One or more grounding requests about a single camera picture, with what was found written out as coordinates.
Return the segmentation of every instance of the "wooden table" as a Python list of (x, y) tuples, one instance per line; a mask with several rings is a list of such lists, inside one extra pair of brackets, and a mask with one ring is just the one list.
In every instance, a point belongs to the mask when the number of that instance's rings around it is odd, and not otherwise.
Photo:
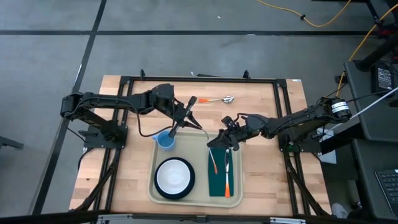
[[(116, 95), (120, 76), (105, 75), (100, 94)], [(133, 93), (142, 93), (164, 82), (134, 82)], [(201, 83), (169, 82), (174, 85), (175, 97), (188, 102), (191, 96), (214, 98), (233, 95), (235, 100), (227, 105), (221, 102), (196, 103), (193, 115), (208, 132), (217, 133), (224, 128), (221, 119), (236, 113), (259, 113), (277, 117), (273, 87), (264, 83)], [(307, 107), (303, 86), (300, 80), (287, 80), (292, 112)], [(282, 89), (280, 89), (282, 111), (285, 114)], [(111, 119), (113, 110), (96, 109), (105, 119)], [(172, 120), (158, 111), (141, 116), (142, 132), (153, 133), (171, 125)], [(129, 134), (126, 147), (122, 150), (117, 181), (114, 189), (112, 212), (123, 213), (167, 213), (167, 214), (207, 214), (207, 215), (256, 215), (291, 216), (289, 188), (283, 155), (279, 151), (277, 138), (268, 140), (257, 137), (244, 143), (243, 151), (243, 199), (234, 208), (194, 207), (164, 205), (152, 202), (147, 194), (149, 167), (153, 140), (143, 138), (137, 130), (136, 115), (129, 113), (127, 119)], [(104, 149), (94, 149), (82, 160), (70, 208), (76, 208), (88, 196), (98, 182)], [(324, 210), (330, 213), (330, 204), (319, 161), (310, 153), (301, 154), (305, 183), (309, 191)], [(295, 186), (299, 212), (303, 213), (300, 191)], [(105, 186), (100, 208), (108, 187)]]

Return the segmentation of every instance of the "blue cup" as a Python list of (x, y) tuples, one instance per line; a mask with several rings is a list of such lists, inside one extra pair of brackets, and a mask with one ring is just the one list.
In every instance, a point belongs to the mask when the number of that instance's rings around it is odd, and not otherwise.
[(169, 133), (169, 130), (165, 130), (152, 136), (152, 139), (165, 151), (172, 151), (175, 148), (175, 138), (170, 138)]

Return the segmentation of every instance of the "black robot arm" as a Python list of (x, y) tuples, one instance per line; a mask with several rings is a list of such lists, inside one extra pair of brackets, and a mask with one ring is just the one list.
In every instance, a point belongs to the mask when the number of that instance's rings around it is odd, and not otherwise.
[(191, 108), (196, 102), (196, 97), (191, 97), (184, 108), (184, 104), (174, 98), (174, 86), (161, 84), (144, 93), (131, 96), (100, 95), (94, 93), (72, 93), (63, 98), (61, 116), (66, 119), (80, 119), (101, 131), (107, 141), (118, 138), (122, 134), (117, 122), (107, 121), (90, 111), (92, 108), (128, 109), (133, 113), (145, 115), (153, 110), (158, 110), (175, 121), (175, 126), (169, 136), (175, 136), (179, 127), (201, 129), (199, 123), (192, 115)]
[[(245, 120), (245, 125), (240, 126), (239, 116)], [(282, 118), (267, 118), (259, 114), (238, 113), (232, 120), (226, 116), (221, 121), (227, 127), (220, 129), (218, 136), (211, 140), (207, 146), (217, 148), (239, 149), (239, 142), (251, 139), (259, 134), (267, 139), (272, 139), (283, 130), (288, 129), (290, 140), (294, 142), (304, 140), (309, 133), (328, 123), (345, 123), (351, 117), (346, 102), (339, 98), (321, 98), (318, 103), (304, 110), (284, 116)]]

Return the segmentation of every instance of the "concrete floor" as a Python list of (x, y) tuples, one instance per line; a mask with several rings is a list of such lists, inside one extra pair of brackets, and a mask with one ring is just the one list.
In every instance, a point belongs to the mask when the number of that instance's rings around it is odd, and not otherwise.
[[(91, 30), (100, 2), (3, 0), (0, 30)], [(317, 24), (329, 20), (344, 5), (311, 0), (277, 3), (306, 13)], [(381, 1), (374, 1), (374, 6), (380, 15), (387, 11)], [(350, 5), (332, 25), (316, 29), (289, 12), (255, 0), (108, 0), (99, 30), (369, 30), (372, 25), (372, 17), (361, 3)], [(249, 70), (252, 77), (301, 79), (311, 105), (336, 89), (333, 77), (342, 72), (343, 62), (361, 39), (97, 36), (80, 90), (98, 92), (103, 75), (137, 75), (141, 68), (148, 75), (165, 76), (190, 76), (193, 72), (240, 77)], [(29, 213), (60, 123), (61, 98), (72, 89), (87, 41), (86, 35), (0, 35), (0, 136), (25, 143), (22, 151), (0, 150), (0, 217)], [(369, 39), (356, 58), (363, 58), (380, 43)], [(348, 87), (341, 96), (352, 98)], [(79, 130), (86, 126), (75, 121), (70, 127)], [(67, 133), (44, 213), (68, 210), (81, 149), (81, 141)], [(328, 190), (331, 202), (338, 202), (339, 195)]]

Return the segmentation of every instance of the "green cloth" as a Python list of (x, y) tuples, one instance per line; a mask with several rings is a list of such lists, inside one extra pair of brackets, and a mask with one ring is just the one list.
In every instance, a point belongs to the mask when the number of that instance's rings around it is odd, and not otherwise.
[[(211, 197), (225, 196), (225, 149), (211, 148), (214, 160), (217, 165), (218, 173), (214, 172), (213, 160), (210, 153), (208, 156), (208, 178), (209, 178), (209, 193)], [(232, 163), (232, 150), (229, 150), (229, 193), (231, 197), (234, 195), (234, 169)]]

